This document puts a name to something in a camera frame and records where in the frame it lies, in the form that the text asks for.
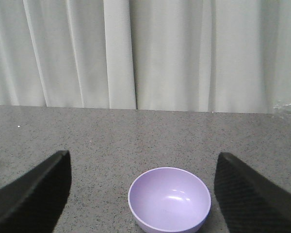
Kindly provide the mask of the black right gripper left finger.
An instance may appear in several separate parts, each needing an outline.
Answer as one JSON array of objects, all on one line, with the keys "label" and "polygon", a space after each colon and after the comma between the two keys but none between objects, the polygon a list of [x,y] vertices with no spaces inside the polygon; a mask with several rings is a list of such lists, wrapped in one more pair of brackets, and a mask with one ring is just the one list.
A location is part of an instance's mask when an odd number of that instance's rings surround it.
[{"label": "black right gripper left finger", "polygon": [[53,232],[70,188],[70,153],[60,150],[0,189],[0,233]]}]

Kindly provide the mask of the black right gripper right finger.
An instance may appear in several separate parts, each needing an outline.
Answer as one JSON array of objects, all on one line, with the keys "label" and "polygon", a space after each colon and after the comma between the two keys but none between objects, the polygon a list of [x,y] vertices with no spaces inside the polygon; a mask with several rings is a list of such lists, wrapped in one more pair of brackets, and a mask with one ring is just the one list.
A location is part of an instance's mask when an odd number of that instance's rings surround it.
[{"label": "black right gripper right finger", "polygon": [[218,156],[214,193],[231,233],[291,233],[291,193],[231,153]]}]

